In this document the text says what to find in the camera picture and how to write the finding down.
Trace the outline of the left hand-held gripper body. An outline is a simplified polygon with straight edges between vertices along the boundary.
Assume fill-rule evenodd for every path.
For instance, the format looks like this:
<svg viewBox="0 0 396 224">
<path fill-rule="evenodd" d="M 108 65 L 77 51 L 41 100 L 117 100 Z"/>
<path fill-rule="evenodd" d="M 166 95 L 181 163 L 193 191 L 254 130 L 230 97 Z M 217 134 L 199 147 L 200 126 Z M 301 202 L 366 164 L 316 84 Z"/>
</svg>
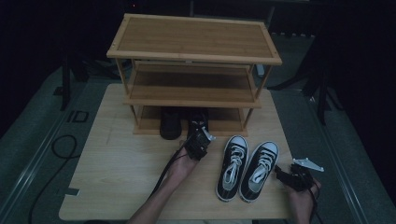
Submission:
<svg viewBox="0 0 396 224">
<path fill-rule="evenodd" d="M 199 161 L 207 153 L 207 148 L 216 139 L 205 129 L 197 129 L 196 133 L 187 138 L 184 148 L 191 159 Z"/>
</svg>

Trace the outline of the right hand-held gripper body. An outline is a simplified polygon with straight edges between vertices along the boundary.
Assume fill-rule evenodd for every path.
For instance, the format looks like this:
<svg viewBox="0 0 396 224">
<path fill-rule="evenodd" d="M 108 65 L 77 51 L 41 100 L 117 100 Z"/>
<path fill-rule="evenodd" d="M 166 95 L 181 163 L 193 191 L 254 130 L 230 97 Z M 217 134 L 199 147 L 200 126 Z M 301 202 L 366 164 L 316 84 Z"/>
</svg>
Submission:
<svg viewBox="0 0 396 224">
<path fill-rule="evenodd" d="M 313 176 L 310 170 L 323 172 L 324 168 L 317 165 L 308 158 L 293 159 L 293 164 L 290 166 L 291 175 L 294 178 L 291 187 L 296 191 L 304 191 L 310 189 L 314 185 Z"/>
</svg>

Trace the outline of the black shoe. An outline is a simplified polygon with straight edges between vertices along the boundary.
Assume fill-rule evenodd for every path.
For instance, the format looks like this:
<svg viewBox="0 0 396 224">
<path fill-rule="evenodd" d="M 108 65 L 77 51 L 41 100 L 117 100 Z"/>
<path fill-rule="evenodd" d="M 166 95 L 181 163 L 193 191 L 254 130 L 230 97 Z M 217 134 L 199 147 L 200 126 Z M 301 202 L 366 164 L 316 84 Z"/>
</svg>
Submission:
<svg viewBox="0 0 396 224">
<path fill-rule="evenodd" d="M 166 140 L 175 140 L 181 136 L 181 120 L 177 110 L 172 107 L 161 109 L 160 136 Z"/>
<path fill-rule="evenodd" d="M 192 107 L 188 116 L 188 137 L 191 136 L 191 125 L 196 125 L 197 129 L 200 129 L 200 122 L 207 122 L 208 125 L 208 110 L 204 107 Z"/>
</svg>

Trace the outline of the wooden three-tier shoe rack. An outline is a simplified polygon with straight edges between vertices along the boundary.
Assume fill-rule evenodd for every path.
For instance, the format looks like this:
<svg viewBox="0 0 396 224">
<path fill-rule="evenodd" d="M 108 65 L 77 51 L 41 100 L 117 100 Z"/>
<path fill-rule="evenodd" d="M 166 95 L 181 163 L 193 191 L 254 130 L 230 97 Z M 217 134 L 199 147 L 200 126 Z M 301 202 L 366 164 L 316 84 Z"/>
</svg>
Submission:
<svg viewBox="0 0 396 224">
<path fill-rule="evenodd" d="M 136 134 L 159 133 L 166 106 L 207 109 L 214 135 L 246 134 L 262 105 L 254 66 L 282 63 L 259 21 L 143 14 L 123 17 L 107 55 L 133 65 L 119 71 Z"/>
</svg>

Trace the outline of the person's right hand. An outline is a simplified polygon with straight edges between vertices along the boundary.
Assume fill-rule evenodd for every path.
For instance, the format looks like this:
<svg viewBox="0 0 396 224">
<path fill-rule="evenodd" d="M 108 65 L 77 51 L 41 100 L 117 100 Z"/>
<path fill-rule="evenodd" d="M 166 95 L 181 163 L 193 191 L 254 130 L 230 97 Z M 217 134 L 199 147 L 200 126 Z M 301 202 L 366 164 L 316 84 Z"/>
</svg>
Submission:
<svg viewBox="0 0 396 224">
<path fill-rule="evenodd" d="M 288 193 L 290 200 L 290 209 L 294 215 L 310 214 L 314 208 L 312 194 L 317 194 L 321 188 L 321 184 L 314 180 L 314 185 L 310 190 L 296 191 L 295 189 L 286 186 L 285 189 Z"/>
</svg>

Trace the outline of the person's left hand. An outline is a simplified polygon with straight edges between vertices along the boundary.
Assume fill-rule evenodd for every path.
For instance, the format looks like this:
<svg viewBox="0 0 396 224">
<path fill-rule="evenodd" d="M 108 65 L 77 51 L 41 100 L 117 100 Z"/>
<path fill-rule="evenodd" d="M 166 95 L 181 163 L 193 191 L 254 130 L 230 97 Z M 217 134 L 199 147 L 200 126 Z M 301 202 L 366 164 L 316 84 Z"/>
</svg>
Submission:
<svg viewBox="0 0 396 224">
<path fill-rule="evenodd" d="M 187 149 L 183 147 L 177 154 L 177 159 L 169 168 L 167 180 L 175 186 L 180 185 L 191 174 L 197 164 L 198 161 L 191 159 Z"/>
</svg>

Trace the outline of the black white-laced canvas sneaker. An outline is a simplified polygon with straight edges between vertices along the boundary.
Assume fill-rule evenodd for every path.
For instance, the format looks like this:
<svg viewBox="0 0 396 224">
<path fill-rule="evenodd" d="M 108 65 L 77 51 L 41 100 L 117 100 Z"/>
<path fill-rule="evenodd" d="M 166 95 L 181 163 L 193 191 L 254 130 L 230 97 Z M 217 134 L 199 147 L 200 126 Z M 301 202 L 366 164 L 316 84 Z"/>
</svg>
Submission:
<svg viewBox="0 0 396 224">
<path fill-rule="evenodd" d="M 278 156 L 278 146 L 271 141 L 261 143 L 253 151 L 239 187 L 239 195 L 244 202 L 252 203 L 259 198 L 265 181 L 276 166 Z"/>
<path fill-rule="evenodd" d="M 241 135 L 232 136 L 224 148 L 223 163 L 216 194 L 223 202 L 236 195 L 248 161 L 248 143 Z"/>
</svg>

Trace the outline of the black tripod stand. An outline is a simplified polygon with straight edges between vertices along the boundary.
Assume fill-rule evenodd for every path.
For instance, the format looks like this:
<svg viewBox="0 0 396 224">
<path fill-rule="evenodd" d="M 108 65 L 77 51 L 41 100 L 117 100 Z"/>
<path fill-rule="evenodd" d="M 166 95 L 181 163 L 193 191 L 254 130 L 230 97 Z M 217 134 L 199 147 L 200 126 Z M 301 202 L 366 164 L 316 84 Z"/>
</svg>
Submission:
<svg viewBox="0 0 396 224">
<path fill-rule="evenodd" d="M 302 89 L 303 96 L 313 97 L 318 92 L 317 116 L 320 123 L 325 125 L 324 114 L 327 107 L 327 97 L 330 97 L 336 108 L 341 109 L 328 93 L 331 68 L 332 62 L 325 46 L 315 39 L 305 54 L 296 75 L 280 84 L 268 87 L 268 90 L 280 91 L 306 78 L 307 81 Z"/>
</svg>

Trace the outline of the black metal stand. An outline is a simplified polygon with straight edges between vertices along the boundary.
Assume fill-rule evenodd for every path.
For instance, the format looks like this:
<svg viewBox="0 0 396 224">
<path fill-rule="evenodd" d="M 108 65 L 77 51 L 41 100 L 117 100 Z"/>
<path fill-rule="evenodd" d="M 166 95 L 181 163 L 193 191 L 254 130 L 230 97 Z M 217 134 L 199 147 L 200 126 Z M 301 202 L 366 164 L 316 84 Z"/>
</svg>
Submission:
<svg viewBox="0 0 396 224">
<path fill-rule="evenodd" d="M 67 54 L 63 56 L 62 60 L 62 85 L 57 87 L 53 94 L 62 97 L 62 105 L 60 110 L 65 111 L 71 99 L 70 66 L 69 56 Z"/>
</svg>

